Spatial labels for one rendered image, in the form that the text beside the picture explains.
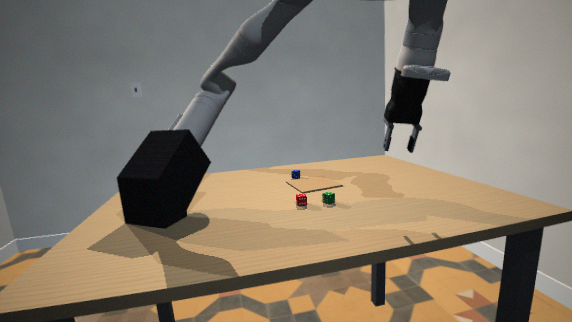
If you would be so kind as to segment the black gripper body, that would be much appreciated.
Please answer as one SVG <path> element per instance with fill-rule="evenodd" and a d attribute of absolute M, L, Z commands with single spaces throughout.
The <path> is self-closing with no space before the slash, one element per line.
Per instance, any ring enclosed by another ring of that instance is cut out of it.
<path fill-rule="evenodd" d="M 394 68 L 391 99 L 384 113 L 389 123 L 420 123 L 422 103 L 430 80 L 448 81 L 451 74 L 449 70 L 434 67 L 436 55 L 437 49 L 414 48 L 402 44 Z"/>

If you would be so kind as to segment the red die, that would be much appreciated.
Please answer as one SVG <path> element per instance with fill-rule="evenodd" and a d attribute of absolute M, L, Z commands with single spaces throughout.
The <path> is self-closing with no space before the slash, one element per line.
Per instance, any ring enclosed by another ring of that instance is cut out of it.
<path fill-rule="evenodd" d="M 305 194 L 296 194 L 296 203 L 298 206 L 307 205 L 307 196 Z"/>

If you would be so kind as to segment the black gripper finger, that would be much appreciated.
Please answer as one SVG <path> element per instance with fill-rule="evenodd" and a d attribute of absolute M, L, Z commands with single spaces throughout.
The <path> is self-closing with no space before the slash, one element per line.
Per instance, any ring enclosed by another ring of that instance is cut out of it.
<path fill-rule="evenodd" d="M 414 126 L 414 128 L 412 131 L 412 135 L 410 135 L 410 139 L 409 139 L 408 146 L 407 146 L 409 153 L 413 153 L 419 131 L 422 130 L 422 127 L 420 126 L 420 124 L 418 124 L 418 125 L 412 124 L 412 125 Z"/>
<path fill-rule="evenodd" d="M 391 142 L 391 135 L 392 135 L 392 131 L 394 128 L 393 123 L 389 123 L 385 117 L 384 117 L 384 122 L 387 125 L 387 131 L 386 131 L 386 135 L 385 135 L 385 140 L 384 140 L 384 144 L 383 144 L 383 148 L 385 151 L 389 150 L 389 146 L 390 146 L 390 142 Z"/>

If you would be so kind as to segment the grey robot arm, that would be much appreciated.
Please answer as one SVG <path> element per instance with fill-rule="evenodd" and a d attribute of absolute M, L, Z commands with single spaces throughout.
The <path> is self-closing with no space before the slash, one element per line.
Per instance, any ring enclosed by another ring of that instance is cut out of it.
<path fill-rule="evenodd" d="M 236 87 L 236 81 L 221 71 L 255 61 L 282 29 L 312 1 L 273 0 L 246 20 L 202 77 L 200 87 L 203 91 L 196 94 L 169 130 L 189 129 L 202 146 Z M 402 44 L 414 48 L 437 49 L 447 1 L 409 0 L 408 22 Z"/>

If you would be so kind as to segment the green die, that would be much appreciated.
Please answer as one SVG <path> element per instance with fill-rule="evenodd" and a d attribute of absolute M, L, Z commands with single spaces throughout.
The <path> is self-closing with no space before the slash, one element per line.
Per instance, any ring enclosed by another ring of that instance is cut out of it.
<path fill-rule="evenodd" d="M 335 193 L 325 192 L 322 194 L 322 202 L 331 204 L 335 202 Z"/>

